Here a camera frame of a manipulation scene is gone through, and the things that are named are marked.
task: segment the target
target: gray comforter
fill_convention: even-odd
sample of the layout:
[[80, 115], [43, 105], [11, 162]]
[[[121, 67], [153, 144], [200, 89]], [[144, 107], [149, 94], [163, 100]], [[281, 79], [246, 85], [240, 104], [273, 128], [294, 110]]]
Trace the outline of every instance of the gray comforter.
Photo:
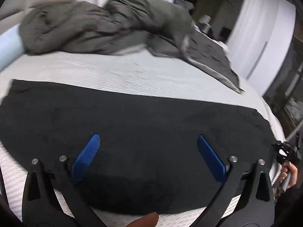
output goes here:
[[223, 49], [197, 32], [181, 6], [164, 0], [109, 0], [37, 7], [20, 25], [30, 54], [55, 50], [123, 54], [146, 47], [155, 56], [181, 58], [240, 93]]

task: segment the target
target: hand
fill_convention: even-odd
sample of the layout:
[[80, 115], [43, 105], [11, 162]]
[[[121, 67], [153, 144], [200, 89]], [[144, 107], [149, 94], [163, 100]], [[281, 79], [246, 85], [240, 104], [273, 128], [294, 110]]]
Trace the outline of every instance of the hand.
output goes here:
[[278, 178], [278, 180], [280, 182], [283, 181], [287, 177], [287, 171], [288, 170], [291, 171], [291, 177], [290, 177], [290, 180], [289, 180], [289, 183], [288, 183], [286, 189], [289, 189], [290, 187], [296, 185], [297, 178], [298, 178], [298, 169], [296, 168], [296, 166], [294, 164], [290, 163], [290, 162], [289, 162], [288, 165], [286, 163], [283, 163], [282, 170], [281, 170], [281, 175]]
[[152, 212], [148, 215], [139, 218], [126, 227], [155, 227], [158, 223], [159, 215], [156, 212]]

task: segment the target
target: pillow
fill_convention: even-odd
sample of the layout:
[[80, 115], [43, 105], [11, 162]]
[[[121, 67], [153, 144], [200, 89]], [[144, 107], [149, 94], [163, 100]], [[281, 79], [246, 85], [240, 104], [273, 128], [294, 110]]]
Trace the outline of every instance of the pillow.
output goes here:
[[0, 71], [24, 54], [24, 52], [18, 24], [0, 35]]

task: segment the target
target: mattress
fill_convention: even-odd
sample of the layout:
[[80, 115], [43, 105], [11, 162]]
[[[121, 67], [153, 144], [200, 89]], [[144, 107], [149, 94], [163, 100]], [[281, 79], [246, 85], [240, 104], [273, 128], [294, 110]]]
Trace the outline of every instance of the mattress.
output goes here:
[[[257, 109], [269, 121], [277, 140], [284, 141], [279, 121], [269, 106], [242, 78], [243, 94], [229, 89], [201, 70], [172, 58], [154, 57], [143, 50], [123, 56], [53, 52], [40, 56], [22, 55], [0, 72], [0, 100], [8, 93], [12, 79], [65, 83], [105, 91], [201, 100]], [[22, 194], [27, 172], [0, 143], [0, 165], [10, 208], [21, 219]], [[72, 215], [63, 196], [56, 195], [65, 213]], [[239, 199], [233, 198], [225, 215]], [[180, 214], [161, 215], [157, 226], [189, 226], [204, 208]], [[94, 209], [108, 226], [125, 226], [140, 216], [128, 216]]]

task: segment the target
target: bedsheet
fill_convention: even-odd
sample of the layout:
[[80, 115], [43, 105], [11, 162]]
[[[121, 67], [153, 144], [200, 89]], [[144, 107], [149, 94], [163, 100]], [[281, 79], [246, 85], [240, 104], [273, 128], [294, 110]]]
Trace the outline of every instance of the bedsheet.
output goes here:
[[[40, 56], [22, 55], [0, 72], [0, 101], [7, 94], [12, 79], [59, 82], [81, 87], [136, 95], [203, 100], [255, 108], [269, 121], [277, 140], [285, 140], [283, 130], [268, 105], [254, 89], [240, 78], [243, 94], [229, 89], [201, 70], [178, 59], [154, 57], [148, 51], [123, 56], [70, 54], [53, 52]], [[23, 187], [27, 172], [0, 143], [0, 165], [12, 211], [21, 219]], [[71, 212], [63, 196], [56, 195], [65, 213]], [[239, 199], [235, 197], [225, 215]], [[157, 226], [189, 226], [203, 208], [185, 213], [161, 215]], [[108, 225], [125, 226], [139, 216], [127, 216], [94, 209]]]

